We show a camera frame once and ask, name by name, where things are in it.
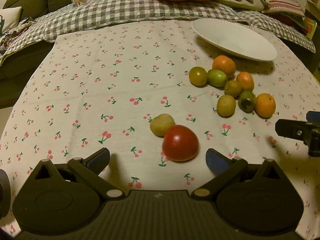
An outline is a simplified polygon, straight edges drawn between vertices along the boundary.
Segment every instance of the sofa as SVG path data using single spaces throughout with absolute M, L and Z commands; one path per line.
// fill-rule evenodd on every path
M 70 3 L 71 0 L 7 0 L 3 9 L 21 6 L 20 20 L 26 17 L 36 19 Z M 0 108 L 15 104 L 26 83 L 53 45 L 54 43 L 41 41 L 7 57 L 0 66 Z

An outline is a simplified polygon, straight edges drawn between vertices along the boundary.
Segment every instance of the white plate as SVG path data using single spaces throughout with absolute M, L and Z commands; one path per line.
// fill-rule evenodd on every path
M 232 55 L 258 61 L 272 61 L 278 56 L 269 41 L 240 24 L 204 18 L 192 26 L 203 39 Z

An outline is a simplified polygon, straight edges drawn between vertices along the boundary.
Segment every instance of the cherry print tablecloth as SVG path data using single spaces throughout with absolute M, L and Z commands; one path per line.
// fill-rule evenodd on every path
M 0 168 L 10 178 L 12 199 L 41 159 L 66 163 L 101 147 L 112 157 L 100 176 L 123 191 L 191 192 L 213 178 L 204 158 L 213 147 L 249 163 L 275 159 L 305 204 L 297 232 L 315 238 L 320 159 L 308 157 L 302 142 L 278 137 L 274 124 L 320 111 L 319 85 L 276 36 L 252 29 L 275 46 L 277 59 L 235 62 L 238 72 L 252 73 L 255 94 L 275 98 L 276 112 L 267 120 L 238 106 L 232 117 L 221 118 L 216 104 L 223 90 L 190 84 L 190 68 L 209 70 L 222 54 L 193 32 L 192 22 L 135 22 L 59 36 L 15 104 L 0 141 Z M 164 156 L 162 139 L 149 129 L 161 113 L 196 133 L 200 152 L 195 159 L 174 163 Z M 13 235 L 20 231 L 12 210 L 1 227 Z

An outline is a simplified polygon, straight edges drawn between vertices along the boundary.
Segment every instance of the plate rim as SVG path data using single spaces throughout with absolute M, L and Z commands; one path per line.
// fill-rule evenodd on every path
M 264 39 L 274 48 L 274 50 L 275 50 L 275 52 L 276 52 L 276 57 L 275 57 L 274 59 L 261 59 L 261 58 L 256 58 L 256 57 L 250 57 L 250 56 L 248 56 L 248 55 L 244 55 L 244 54 L 239 53 L 239 52 L 237 52 L 237 51 L 230 50 L 230 49 L 228 49 L 228 48 L 226 48 L 226 47 L 224 47 L 224 46 L 222 46 L 222 45 L 220 45 L 220 44 L 218 44 L 218 43 L 216 43 L 216 42 L 214 42 L 214 41 L 212 41 L 212 40 L 204 37 L 203 35 L 201 35 L 201 34 L 195 29 L 195 26 L 194 26 L 195 22 L 197 22 L 197 21 L 203 21 L 203 20 L 223 21 L 223 22 L 229 22 L 229 23 L 232 23 L 232 24 L 237 24 L 237 22 L 231 22 L 231 21 L 222 20 L 222 19 L 215 19 L 215 18 L 202 18 L 202 19 L 197 19 L 197 20 L 193 21 L 193 23 L 192 23 L 192 28 L 193 28 L 193 30 L 194 30 L 200 37 L 202 37 L 204 40 L 206 40 L 207 42 L 209 42 L 209 43 L 213 44 L 214 46 L 220 48 L 221 50 L 227 51 L 228 53 L 230 53 L 229 51 L 231 51 L 232 53 L 237 54 L 238 57 L 242 57 L 242 58 L 246 58 L 246 59 L 251 59 L 251 60 L 256 60 L 256 61 L 263 61 L 263 62 L 274 61 L 274 60 L 278 57 L 278 51 L 276 50 L 276 48 L 271 44 L 270 41 L 268 41 L 265 37 L 263 37 L 263 36 L 261 36 L 261 35 L 260 35 L 260 36 L 261 36 L 262 38 L 264 38 Z M 241 24 L 237 24 L 237 26 L 240 27 L 240 28 L 245 28 L 245 29 L 247 29 L 247 30 L 253 31 L 253 30 L 251 30 L 251 29 L 248 29 L 248 28 L 242 26 Z

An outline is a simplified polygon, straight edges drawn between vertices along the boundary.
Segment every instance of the small orange fruit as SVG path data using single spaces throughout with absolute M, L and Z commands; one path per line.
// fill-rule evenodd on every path
M 237 75 L 237 81 L 242 86 L 242 90 L 252 91 L 254 89 L 253 78 L 250 73 L 244 71 Z
M 236 63 L 231 58 L 220 55 L 214 59 L 212 69 L 219 69 L 231 78 L 236 72 Z
M 256 99 L 257 102 L 255 110 L 257 114 L 263 118 L 271 117 L 276 110 L 276 102 L 274 98 L 267 93 L 263 93 L 258 95 Z

